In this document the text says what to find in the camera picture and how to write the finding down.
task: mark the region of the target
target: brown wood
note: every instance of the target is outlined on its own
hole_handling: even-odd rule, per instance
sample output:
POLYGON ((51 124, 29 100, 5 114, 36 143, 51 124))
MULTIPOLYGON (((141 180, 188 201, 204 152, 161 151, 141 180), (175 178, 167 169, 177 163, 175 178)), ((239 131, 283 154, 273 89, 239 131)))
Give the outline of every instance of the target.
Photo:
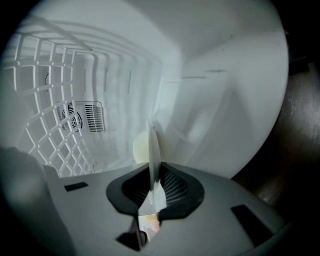
POLYGON ((278 210, 286 220, 317 204, 320 171, 320 73, 289 76, 284 102, 269 137, 232 179, 278 210))

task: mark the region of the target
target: beige round object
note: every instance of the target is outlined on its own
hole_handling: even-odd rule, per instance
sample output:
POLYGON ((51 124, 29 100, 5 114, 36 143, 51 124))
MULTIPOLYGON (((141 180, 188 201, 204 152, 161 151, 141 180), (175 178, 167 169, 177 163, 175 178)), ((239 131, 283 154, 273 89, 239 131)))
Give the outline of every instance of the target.
POLYGON ((149 136, 141 132, 133 141, 133 157, 137 164, 149 162, 149 136))

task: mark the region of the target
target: dark opening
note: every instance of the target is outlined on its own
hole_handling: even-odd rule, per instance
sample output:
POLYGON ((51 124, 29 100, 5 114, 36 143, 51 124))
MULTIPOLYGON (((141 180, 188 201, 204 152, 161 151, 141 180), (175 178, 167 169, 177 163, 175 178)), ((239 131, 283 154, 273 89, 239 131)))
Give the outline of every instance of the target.
POLYGON ((245 205, 232 207, 231 210, 255 247, 273 236, 272 232, 245 205))
POLYGON ((88 187, 89 185, 85 182, 80 182, 80 183, 75 183, 75 184, 71 184, 71 185, 65 185, 64 188, 67 192, 70 192, 72 190, 78 190, 78 189, 82 189, 85 187, 88 187))

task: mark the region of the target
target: wooden surface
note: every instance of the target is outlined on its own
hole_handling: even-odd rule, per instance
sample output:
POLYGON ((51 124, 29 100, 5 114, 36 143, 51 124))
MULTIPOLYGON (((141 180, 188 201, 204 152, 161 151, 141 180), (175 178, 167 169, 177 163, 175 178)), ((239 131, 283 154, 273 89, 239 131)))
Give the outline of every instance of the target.
POLYGON ((273 130, 233 180, 290 221, 315 208, 319 170, 320 73, 313 62, 289 76, 273 130))

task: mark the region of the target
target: ridged black surface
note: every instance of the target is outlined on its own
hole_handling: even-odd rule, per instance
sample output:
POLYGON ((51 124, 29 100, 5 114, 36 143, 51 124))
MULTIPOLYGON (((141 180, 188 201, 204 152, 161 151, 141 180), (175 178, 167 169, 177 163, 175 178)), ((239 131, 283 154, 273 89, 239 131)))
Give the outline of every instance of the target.
POLYGON ((172 206, 182 200, 187 192, 187 183, 177 175, 167 169, 162 170, 164 173, 161 178, 161 185, 163 187, 166 199, 166 205, 172 206))
POLYGON ((149 168, 126 180, 122 185, 123 194, 140 207, 150 190, 149 168))

